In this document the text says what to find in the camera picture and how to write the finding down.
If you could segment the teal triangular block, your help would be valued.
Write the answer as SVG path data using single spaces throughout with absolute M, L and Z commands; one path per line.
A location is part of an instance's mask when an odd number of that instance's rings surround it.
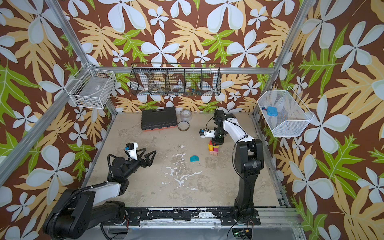
M 193 155 L 190 157 L 190 162 L 198 162 L 199 160 L 200 160 L 199 157 L 196 155 Z

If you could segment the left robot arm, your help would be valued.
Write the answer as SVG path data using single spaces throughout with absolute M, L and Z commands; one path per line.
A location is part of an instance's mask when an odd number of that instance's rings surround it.
M 107 180 L 64 191 L 45 220 L 43 233 L 53 240 L 75 240 L 97 225 L 124 223 L 127 215 L 125 204 L 114 199 L 125 193 L 132 174 L 153 164 L 156 153 L 146 153 L 145 148 L 126 150 L 127 159 L 109 154 Z

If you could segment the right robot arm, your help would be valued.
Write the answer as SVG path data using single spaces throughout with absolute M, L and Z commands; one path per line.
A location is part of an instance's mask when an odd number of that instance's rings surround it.
M 238 224 L 256 218 L 254 191 L 256 180 L 264 168 L 262 141 L 253 138 L 240 126 L 235 115 L 217 110 L 213 120 L 217 125 L 213 132 L 212 144 L 219 146 L 230 136 L 235 142 L 232 164 L 239 176 L 239 191 L 235 199 L 234 215 Z

